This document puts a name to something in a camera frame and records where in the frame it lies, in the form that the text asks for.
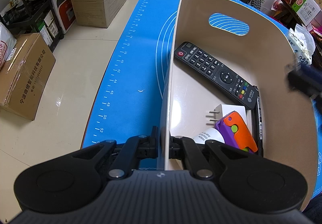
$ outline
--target black metal shelf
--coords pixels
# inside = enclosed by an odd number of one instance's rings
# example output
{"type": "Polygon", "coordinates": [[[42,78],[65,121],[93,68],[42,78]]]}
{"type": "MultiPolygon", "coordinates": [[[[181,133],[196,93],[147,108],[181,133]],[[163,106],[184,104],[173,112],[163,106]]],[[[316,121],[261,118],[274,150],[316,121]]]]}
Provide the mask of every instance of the black metal shelf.
{"type": "Polygon", "coordinates": [[[55,21],[55,24],[57,26],[57,29],[58,29],[58,34],[56,35],[56,37],[53,39],[53,43],[50,45],[50,50],[53,51],[59,40],[60,39],[63,39],[64,38],[64,34],[62,32],[62,28],[59,24],[59,21],[58,21],[58,18],[57,18],[57,15],[56,15],[56,12],[54,10],[54,7],[53,7],[53,4],[52,4],[52,1],[51,0],[46,0],[44,2],[44,4],[34,13],[32,14],[28,8],[28,5],[27,5],[27,1],[26,0],[22,0],[23,4],[24,4],[24,7],[25,7],[25,10],[26,10],[26,13],[28,14],[28,20],[25,20],[25,21],[20,21],[20,22],[16,22],[16,23],[11,23],[11,24],[6,24],[3,20],[3,18],[0,16],[0,21],[8,28],[8,29],[11,29],[11,28],[23,28],[23,27],[33,27],[36,32],[39,32],[39,29],[37,27],[37,20],[38,18],[40,17],[40,15],[47,9],[47,8],[50,8],[52,14],[53,14],[53,17],[54,17],[54,21],[55,21]]]}

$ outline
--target white sticker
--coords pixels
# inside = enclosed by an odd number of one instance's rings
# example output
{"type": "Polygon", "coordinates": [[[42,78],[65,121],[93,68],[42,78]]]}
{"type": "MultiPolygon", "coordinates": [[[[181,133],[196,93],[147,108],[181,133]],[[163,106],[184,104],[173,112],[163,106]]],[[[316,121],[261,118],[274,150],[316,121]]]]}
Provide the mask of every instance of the white sticker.
{"type": "Polygon", "coordinates": [[[223,139],[223,136],[220,134],[220,132],[214,128],[209,128],[205,130],[204,132],[201,132],[199,135],[193,137],[194,142],[199,144],[204,144],[206,140],[217,140],[221,143],[225,143],[225,140],[223,139]]]}
{"type": "Polygon", "coordinates": [[[67,14],[67,17],[68,17],[69,20],[71,20],[75,16],[73,8],[69,8],[66,11],[66,14],[67,14]]]}
{"type": "Polygon", "coordinates": [[[9,54],[8,58],[7,58],[5,61],[8,61],[8,60],[11,60],[11,59],[12,59],[12,57],[13,57],[14,53],[16,52],[16,49],[17,49],[17,48],[13,48],[13,49],[12,49],[11,53],[9,54]]]}

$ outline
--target green box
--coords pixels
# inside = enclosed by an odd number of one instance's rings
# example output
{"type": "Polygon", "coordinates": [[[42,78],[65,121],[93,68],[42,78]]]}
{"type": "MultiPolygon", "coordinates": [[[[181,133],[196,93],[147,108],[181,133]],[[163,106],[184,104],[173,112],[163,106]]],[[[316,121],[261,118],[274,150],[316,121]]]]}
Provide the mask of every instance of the green box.
{"type": "Polygon", "coordinates": [[[53,39],[50,36],[50,34],[49,34],[49,32],[48,32],[48,30],[46,28],[45,22],[43,20],[38,21],[37,22],[37,27],[38,27],[38,29],[39,29],[39,31],[41,33],[41,36],[43,37],[44,41],[46,42],[46,44],[48,46],[50,46],[52,44],[52,42],[53,42],[53,39]]]}
{"type": "Polygon", "coordinates": [[[314,0],[296,0],[292,5],[292,9],[297,13],[305,26],[309,25],[321,10],[314,0]]]}

